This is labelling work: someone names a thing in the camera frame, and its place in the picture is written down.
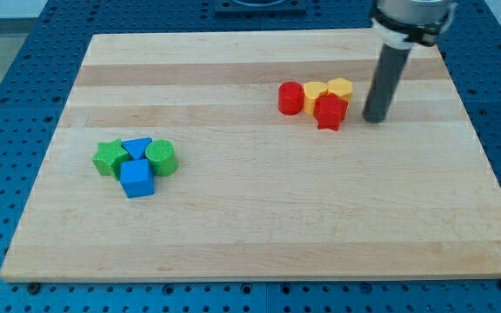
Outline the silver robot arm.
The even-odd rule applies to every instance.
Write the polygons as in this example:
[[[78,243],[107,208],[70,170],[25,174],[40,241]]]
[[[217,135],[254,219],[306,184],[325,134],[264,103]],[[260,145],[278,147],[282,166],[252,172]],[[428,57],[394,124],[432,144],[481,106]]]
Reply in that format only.
[[[377,0],[370,19],[384,43],[395,49],[414,43],[430,47],[450,28],[457,6],[452,0]]]

